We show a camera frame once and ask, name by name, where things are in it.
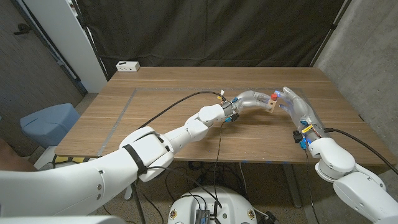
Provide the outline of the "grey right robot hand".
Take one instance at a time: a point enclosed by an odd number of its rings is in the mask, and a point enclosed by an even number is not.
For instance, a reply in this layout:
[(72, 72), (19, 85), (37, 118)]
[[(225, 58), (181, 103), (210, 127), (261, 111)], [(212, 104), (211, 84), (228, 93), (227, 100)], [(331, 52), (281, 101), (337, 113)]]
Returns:
[(312, 107), (294, 91), (285, 86), (283, 91), (276, 90), (274, 93), (278, 98), (283, 99), (284, 104), (280, 104), (279, 107), (292, 118), (297, 131), (300, 133), (301, 140), (306, 140), (310, 144), (317, 139), (329, 136), (324, 132), (322, 124), (315, 116)]

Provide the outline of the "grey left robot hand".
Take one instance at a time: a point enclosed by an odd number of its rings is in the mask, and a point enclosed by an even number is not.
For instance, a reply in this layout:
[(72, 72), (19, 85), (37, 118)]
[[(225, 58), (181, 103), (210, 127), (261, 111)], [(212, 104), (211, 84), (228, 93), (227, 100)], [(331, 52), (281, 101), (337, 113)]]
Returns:
[(277, 96), (271, 97), (265, 93), (248, 90), (242, 92), (231, 101), (225, 101), (222, 108), (225, 114), (226, 122), (234, 122), (239, 117), (239, 113), (245, 108), (261, 107), (268, 113), (273, 113), (277, 102)]

